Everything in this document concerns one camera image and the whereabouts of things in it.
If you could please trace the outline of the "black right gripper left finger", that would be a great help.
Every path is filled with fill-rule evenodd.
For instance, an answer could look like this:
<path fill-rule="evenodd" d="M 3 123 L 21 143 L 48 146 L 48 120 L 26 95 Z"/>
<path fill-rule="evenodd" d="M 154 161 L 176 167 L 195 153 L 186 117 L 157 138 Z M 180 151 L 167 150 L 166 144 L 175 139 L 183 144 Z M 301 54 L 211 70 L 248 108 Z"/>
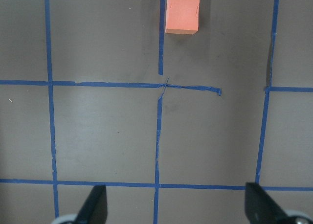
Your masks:
<path fill-rule="evenodd" d="M 76 224 L 105 224 L 108 216 L 105 185 L 94 186 L 75 218 Z"/>

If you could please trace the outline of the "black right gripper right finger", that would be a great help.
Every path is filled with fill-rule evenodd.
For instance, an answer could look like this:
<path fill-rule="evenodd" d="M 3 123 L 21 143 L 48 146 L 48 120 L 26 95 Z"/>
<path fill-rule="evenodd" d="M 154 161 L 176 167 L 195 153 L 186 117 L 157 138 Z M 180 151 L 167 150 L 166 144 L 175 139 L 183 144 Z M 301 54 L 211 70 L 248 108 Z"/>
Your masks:
<path fill-rule="evenodd" d="M 254 182 L 246 183 L 245 215 L 250 224 L 278 224 L 287 218 L 285 211 Z"/>

